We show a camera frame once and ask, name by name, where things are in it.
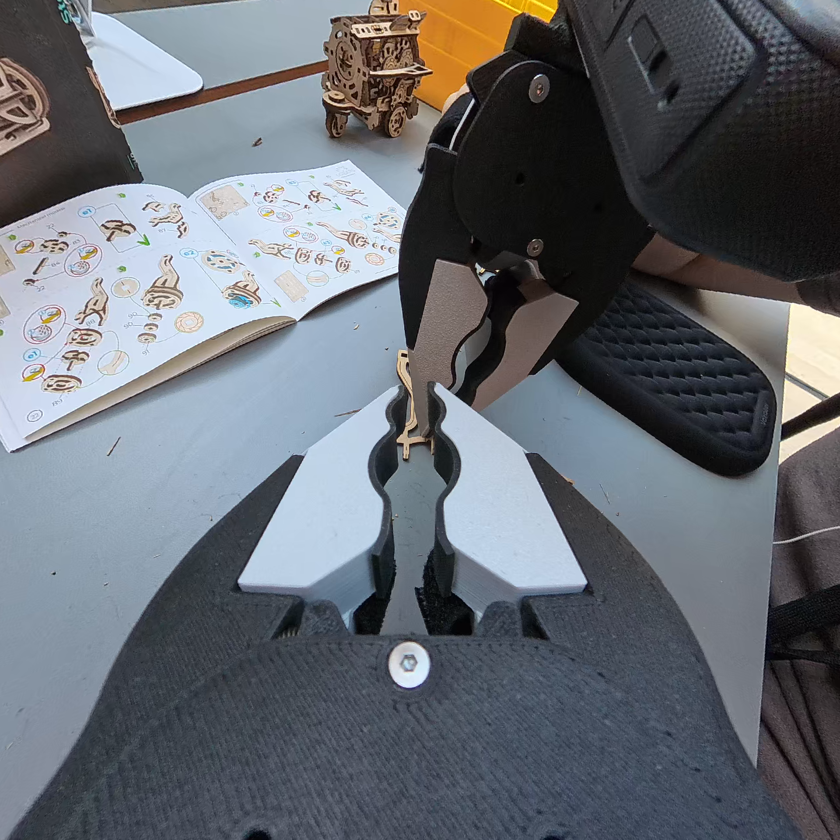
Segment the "yellow plastic crate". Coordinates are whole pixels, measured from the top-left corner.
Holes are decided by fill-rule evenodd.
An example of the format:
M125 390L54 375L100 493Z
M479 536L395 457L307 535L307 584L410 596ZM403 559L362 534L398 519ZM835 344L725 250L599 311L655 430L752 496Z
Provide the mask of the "yellow plastic crate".
M557 6L557 1L401 1L403 14L426 13L418 46L433 74L422 80L418 98L442 109L474 67L501 53L513 18L527 13L548 22Z

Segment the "black mesh wrist rest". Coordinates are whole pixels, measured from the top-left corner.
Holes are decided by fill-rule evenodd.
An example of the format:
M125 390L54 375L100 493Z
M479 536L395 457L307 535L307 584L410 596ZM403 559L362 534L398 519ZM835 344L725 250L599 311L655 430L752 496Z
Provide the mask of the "black mesh wrist rest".
M738 477L770 455L775 391L725 339L627 281L556 356L588 392L695 465Z

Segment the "person's right hand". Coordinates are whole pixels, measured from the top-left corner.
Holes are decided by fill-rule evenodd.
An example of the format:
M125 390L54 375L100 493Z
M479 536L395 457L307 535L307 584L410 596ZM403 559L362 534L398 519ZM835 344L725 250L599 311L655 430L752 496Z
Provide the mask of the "person's right hand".
M470 102L471 93L469 86L464 83L445 100L436 131L446 136L454 134L457 126L466 115Z

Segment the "assembled wooden mechanical model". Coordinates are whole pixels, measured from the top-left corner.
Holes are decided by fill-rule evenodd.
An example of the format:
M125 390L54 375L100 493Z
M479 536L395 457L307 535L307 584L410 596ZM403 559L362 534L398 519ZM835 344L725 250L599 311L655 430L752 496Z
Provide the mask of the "assembled wooden mechanical model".
M329 137L342 137L350 116L397 138L417 115L417 88L433 71L419 54L426 11L401 14L397 1L373 1L365 15L331 18L323 43L322 105Z

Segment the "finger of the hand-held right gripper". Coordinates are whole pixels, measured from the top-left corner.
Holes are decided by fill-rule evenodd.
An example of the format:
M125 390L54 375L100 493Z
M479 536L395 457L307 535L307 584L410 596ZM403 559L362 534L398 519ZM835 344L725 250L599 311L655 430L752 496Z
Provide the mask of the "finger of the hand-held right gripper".
M531 374L579 305L550 287L534 259L500 270L488 285L490 336L456 393L478 412Z
M427 396L430 382L451 387L460 348L487 315L489 301L475 268L437 259L414 347L410 373L415 397Z

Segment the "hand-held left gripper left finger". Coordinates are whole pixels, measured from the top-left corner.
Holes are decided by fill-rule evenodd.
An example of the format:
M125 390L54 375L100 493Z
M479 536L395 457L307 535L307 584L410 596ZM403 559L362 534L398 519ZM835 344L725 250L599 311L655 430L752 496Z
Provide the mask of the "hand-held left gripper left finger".
M351 632L379 633L395 577L384 486L402 419L398 385L308 448L238 577L241 591L328 601Z

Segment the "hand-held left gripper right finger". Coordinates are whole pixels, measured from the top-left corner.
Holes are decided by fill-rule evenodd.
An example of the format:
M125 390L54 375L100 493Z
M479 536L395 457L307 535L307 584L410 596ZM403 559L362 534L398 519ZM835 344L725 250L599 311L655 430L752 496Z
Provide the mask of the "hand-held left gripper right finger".
M577 595L587 579L517 442L441 384L428 389L436 502L432 563L442 596L476 623L496 602Z

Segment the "person's right forearm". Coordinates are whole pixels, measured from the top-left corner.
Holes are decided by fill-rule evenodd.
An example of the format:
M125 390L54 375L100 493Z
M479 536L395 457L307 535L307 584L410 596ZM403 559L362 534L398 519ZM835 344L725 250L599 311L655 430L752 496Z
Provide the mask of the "person's right forearm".
M659 234L635 258L633 268L652 277L705 291L788 303L804 302L793 283L689 251Z

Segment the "black model kit box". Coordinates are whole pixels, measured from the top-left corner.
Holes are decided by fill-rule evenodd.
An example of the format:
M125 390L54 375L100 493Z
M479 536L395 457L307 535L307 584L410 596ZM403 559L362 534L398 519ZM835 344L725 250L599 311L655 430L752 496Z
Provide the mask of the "black model kit box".
M143 176L69 2L1 2L1 225Z

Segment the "white monitor stand base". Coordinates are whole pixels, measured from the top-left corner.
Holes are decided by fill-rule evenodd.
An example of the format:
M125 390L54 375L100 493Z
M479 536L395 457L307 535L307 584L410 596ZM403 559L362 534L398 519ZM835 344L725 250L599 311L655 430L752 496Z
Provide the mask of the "white monitor stand base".
M192 68L116 18L82 10L73 21L114 111L191 95L203 89Z

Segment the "open instruction booklet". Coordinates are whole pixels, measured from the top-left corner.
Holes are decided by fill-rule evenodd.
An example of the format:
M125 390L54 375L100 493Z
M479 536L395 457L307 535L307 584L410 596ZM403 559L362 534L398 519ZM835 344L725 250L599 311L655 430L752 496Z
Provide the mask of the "open instruction booklet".
M102 188L2 228L14 452L393 276L406 210L351 161Z

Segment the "person's grey brown clothing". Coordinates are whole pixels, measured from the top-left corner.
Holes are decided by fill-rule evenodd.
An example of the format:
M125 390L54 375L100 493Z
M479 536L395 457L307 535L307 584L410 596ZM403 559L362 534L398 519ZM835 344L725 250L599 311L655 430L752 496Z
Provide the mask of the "person's grey brown clothing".
M759 772L804 838L839 838L839 431L782 462Z

